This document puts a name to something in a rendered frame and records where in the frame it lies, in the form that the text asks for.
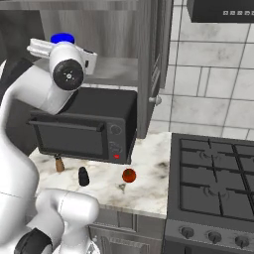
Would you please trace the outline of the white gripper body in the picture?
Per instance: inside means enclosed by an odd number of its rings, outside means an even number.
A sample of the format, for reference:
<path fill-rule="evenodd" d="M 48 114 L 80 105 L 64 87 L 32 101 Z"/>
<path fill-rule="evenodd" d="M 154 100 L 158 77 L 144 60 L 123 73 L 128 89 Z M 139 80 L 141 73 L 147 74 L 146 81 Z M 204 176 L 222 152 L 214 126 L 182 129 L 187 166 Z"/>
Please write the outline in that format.
<path fill-rule="evenodd" d="M 97 61 L 97 53 L 89 52 L 85 49 L 82 49 L 79 46 L 76 46 L 70 42 L 59 42 L 57 44 L 38 40 L 38 39 L 31 39 L 30 44 L 27 46 L 27 50 L 30 52 L 32 56 L 48 59 L 50 57 L 50 53 L 56 46 L 60 45 L 68 45 L 76 48 L 82 60 L 85 63 L 85 71 L 88 75 L 92 75 L 95 70 L 96 61 Z"/>

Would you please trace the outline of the dark grey cabinet door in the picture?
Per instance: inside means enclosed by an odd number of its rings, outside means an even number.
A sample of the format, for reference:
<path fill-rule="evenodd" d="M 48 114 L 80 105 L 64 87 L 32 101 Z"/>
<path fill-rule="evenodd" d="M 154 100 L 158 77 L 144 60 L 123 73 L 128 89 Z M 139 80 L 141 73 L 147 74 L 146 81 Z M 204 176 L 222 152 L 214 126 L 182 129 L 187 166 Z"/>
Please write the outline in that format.
<path fill-rule="evenodd" d="M 21 58 L 31 63 L 38 60 L 27 51 L 31 39 L 45 38 L 39 11 L 0 10 L 0 33 L 7 51 L 7 65 Z"/>

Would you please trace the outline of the grey wood cabinet door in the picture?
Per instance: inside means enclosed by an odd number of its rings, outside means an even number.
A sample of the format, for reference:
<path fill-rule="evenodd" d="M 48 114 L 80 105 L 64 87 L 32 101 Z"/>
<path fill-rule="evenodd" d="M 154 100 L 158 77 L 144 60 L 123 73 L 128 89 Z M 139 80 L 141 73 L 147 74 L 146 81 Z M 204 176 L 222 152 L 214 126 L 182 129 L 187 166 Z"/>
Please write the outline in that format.
<path fill-rule="evenodd" d="M 147 135 L 154 112 L 150 97 L 165 87 L 168 70 L 174 0 L 139 0 L 137 137 Z"/>

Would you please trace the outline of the silver round cabinet knob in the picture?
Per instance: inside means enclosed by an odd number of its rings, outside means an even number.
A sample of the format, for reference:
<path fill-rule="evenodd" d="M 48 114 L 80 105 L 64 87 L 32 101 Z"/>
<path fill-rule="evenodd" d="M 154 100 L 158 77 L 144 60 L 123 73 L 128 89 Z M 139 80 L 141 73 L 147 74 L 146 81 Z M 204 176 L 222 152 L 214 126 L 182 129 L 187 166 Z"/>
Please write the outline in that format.
<path fill-rule="evenodd" d="M 154 103 L 156 106 L 158 106 L 162 103 L 162 98 L 159 95 L 157 95 L 155 97 L 150 97 L 149 102 Z"/>

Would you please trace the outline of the grey base cabinet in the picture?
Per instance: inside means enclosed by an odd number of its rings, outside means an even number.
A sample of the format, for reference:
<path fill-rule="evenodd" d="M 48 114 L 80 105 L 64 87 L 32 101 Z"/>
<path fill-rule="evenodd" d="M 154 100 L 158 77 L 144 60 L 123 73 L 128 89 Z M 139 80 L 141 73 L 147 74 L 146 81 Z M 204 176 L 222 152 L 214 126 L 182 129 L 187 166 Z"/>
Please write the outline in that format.
<path fill-rule="evenodd" d="M 101 207 L 99 215 L 90 226 L 132 234 L 150 244 L 150 254 L 161 254 L 165 219 L 122 211 L 116 207 Z"/>

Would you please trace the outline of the blue round cap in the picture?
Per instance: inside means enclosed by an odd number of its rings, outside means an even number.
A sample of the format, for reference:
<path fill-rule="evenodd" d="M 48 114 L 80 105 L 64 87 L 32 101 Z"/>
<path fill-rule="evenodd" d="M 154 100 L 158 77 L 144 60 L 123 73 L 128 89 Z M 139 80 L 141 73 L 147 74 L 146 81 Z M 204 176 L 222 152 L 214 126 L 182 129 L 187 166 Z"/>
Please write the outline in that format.
<path fill-rule="evenodd" d="M 57 33 L 51 36 L 51 42 L 57 44 L 59 42 L 74 43 L 74 36 L 70 33 Z"/>

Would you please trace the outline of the black toaster oven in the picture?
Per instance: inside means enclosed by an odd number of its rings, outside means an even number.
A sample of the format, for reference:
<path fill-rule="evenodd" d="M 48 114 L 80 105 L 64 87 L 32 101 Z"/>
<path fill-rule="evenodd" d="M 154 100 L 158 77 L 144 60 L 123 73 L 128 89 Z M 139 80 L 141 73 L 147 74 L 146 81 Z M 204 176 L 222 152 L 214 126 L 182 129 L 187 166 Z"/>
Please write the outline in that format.
<path fill-rule="evenodd" d="M 137 133 L 137 92 L 84 87 L 62 111 L 33 110 L 29 120 L 85 126 L 104 125 L 102 132 L 31 125 L 41 153 L 129 165 Z"/>

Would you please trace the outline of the brown shaker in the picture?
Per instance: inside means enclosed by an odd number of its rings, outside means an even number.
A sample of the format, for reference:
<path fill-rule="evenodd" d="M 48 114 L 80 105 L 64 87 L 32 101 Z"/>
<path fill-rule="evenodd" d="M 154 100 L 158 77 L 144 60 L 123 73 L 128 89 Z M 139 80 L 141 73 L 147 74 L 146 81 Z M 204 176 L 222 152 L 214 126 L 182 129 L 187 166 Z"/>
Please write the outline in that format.
<path fill-rule="evenodd" d="M 64 171 L 64 162 L 62 160 L 62 157 L 59 154 L 55 155 L 55 161 L 56 161 L 56 170 L 61 173 Z"/>

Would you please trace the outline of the black shaker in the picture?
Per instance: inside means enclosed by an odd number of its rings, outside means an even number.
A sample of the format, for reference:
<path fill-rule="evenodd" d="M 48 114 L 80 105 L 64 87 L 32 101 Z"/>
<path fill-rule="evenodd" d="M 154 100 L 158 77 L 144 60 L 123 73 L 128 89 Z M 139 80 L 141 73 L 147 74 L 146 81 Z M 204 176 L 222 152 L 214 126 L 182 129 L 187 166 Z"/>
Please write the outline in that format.
<path fill-rule="evenodd" d="M 80 167 L 78 169 L 78 183 L 82 187 L 86 187 L 89 185 L 89 176 L 85 167 Z"/>

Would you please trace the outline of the red tomato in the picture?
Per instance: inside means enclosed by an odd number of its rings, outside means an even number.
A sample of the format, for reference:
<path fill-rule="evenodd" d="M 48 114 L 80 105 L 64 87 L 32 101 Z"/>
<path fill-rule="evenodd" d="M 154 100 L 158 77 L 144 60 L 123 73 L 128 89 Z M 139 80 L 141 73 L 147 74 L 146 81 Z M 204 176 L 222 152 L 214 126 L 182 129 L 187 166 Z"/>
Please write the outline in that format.
<path fill-rule="evenodd" d="M 133 169 L 124 170 L 122 179 L 126 183 L 133 183 L 136 180 L 136 172 Z"/>

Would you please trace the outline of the black range hood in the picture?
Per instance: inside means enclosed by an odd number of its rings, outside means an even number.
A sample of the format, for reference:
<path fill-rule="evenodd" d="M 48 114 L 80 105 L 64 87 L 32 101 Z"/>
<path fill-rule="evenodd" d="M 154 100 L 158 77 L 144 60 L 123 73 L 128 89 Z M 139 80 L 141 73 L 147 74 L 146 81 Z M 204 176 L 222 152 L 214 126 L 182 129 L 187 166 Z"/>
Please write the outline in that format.
<path fill-rule="evenodd" d="M 193 23 L 254 24 L 254 0 L 187 0 Z"/>

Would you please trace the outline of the grey drawer front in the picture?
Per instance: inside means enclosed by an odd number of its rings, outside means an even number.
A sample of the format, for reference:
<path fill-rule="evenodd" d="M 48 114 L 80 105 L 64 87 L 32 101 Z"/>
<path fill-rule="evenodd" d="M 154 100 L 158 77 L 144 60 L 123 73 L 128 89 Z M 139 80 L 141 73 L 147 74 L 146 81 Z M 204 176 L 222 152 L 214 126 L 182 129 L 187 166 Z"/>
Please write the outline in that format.
<path fill-rule="evenodd" d="M 150 254 L 150 244 L 132 234 L 90 226 L 90 236 L 101 254 Z"/>

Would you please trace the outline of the dark grey gas hob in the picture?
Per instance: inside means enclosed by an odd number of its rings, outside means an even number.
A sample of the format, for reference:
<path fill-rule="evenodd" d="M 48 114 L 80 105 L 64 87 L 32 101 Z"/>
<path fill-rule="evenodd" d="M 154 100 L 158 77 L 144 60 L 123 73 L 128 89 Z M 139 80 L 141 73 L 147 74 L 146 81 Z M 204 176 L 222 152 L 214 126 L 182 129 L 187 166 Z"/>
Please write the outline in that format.
<path fill-rule="evenodd" d="M 183 227 L 194 236 L 184 238 Z M 238 247 L 237 236 L 249 245 Z M 254 254 L 254 141 L 172 135 L 162 254 Z"/>

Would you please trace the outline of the grey hob knob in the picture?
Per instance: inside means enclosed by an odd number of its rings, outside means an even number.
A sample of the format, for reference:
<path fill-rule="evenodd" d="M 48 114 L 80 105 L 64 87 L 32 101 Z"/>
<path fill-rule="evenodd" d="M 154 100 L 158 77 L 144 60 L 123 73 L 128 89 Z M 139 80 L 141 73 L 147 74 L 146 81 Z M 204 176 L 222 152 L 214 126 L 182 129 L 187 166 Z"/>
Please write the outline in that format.
<path fill-rule="evenodd" d="M 189 239 L 194 236 L 194 231 L 191 227 L 183 227 L 181 229 L 181 234 L 184 238 Z"/>
<path fill-rule="evenodd" d="M 221 241 L 221 234 L 215 231 L 211 231 L 208 233 L 208 239 L 213 243 L 216 244 Z"/>
<path fill-rule="evenodd" d="M 235 238 L 235 244 L 240 248 L 247 247 L 249 245 L 249 239 L 246 236 L 237 236 Z"/>

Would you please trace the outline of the grey wood wall cabinet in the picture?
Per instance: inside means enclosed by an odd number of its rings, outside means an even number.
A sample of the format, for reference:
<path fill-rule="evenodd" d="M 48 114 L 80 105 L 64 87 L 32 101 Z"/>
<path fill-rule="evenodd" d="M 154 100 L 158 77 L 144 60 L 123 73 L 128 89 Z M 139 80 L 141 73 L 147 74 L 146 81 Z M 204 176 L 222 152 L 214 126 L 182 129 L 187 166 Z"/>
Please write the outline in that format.
<path fill-rule="evenodd" d="M 0 10 L 39 11 L 44 40 L 66 32 L 98 54 L 92 84 L 135 86 L 138 81 L 137 0 L 0 0 Z M 0 33 L 0 60 L 7 58 Z"/>

